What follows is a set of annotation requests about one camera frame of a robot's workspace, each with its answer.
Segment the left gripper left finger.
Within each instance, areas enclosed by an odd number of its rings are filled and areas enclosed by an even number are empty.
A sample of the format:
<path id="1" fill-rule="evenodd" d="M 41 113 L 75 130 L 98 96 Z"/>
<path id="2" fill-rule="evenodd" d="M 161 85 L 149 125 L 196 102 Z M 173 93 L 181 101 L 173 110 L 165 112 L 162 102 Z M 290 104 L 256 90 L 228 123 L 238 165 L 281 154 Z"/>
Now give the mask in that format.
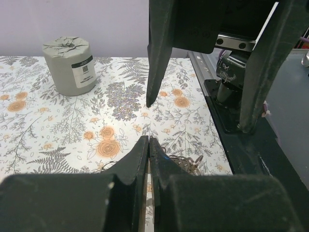
<path id="1" fill-rule="evenodd" d="M 99 174 L 17 174 L 0 185 L 3 232 L 142 232 L 149 138 Z"/>

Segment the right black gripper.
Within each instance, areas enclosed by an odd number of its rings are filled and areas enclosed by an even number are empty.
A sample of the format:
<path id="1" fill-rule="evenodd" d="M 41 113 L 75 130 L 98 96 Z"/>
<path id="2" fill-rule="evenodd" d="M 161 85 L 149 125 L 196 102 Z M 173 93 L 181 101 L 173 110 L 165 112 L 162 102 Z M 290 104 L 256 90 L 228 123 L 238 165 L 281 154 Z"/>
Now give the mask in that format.
<path id="1" fill-rule="evenodd" d="M 150 0 L 146 106 L 156 100 L 172 48 L 209 54 L 218 35 L 256 40 L 273 0 Z M 309 27 L 307 0 L 280 0 L 245 70 L 239 128 L 250 133 L 281 65 Z"/>

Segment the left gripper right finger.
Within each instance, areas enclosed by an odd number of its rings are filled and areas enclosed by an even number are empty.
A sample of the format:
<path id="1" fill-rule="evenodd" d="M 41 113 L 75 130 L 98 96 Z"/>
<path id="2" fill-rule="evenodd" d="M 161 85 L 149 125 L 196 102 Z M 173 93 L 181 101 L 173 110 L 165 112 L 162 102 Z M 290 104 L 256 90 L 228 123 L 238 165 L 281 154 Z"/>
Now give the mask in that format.
<path id="1" fill-rule="evenodd" d="M 191 175 L 150 138 L 157 232 L 302 232 L 283 185 L 267 175 Z"/>

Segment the metal disc keyring holder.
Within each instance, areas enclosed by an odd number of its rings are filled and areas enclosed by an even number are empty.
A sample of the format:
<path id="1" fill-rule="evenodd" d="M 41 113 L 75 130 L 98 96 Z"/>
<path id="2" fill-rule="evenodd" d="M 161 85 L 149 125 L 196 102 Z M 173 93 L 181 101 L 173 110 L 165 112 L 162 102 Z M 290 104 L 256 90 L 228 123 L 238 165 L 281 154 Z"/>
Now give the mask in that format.
<path id="1" fill-rule="evenodd" d="M 166 154 L 166 149 L 159 146 L 159 149 L 163 151 L 163 155 L 168 159 L 176 163 L 184 171 L 192 175 L 200 175 L 198 170 L 198 165 L 201 162 L 203 156 L 198 157 L 196 161 L 191 158 L 186 158 L 183 156 L 168 156 Z M 134 171 L 141 171 L 142 174 L 149 173 L 149 142 L 148 141 L 138 141 L 130 152 L 128 152 L 119 161 L 114 161 L 113 165 L 109 168 L 103 166 L 100 170 L 101 174 L 116 174 L 119 176 L 128 176 Z"/>

